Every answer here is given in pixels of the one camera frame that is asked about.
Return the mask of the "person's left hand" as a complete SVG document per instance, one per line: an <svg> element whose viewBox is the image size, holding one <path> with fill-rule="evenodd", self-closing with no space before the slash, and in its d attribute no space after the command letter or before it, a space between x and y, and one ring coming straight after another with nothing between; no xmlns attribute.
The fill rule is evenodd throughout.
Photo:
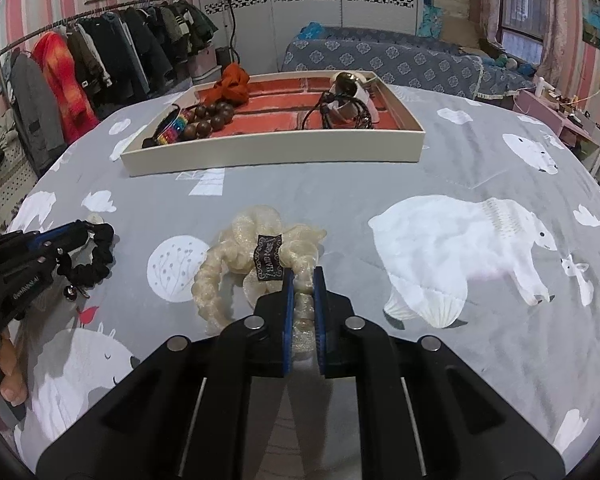
<svg viewBox="0 0 600 480"><path fill-rule="evenodd" d="M0 391L3 399L12 406L26 402L28 390L17 361L16 347L10 339L9 331L0 336L0 369L4 375Z"/></svg>

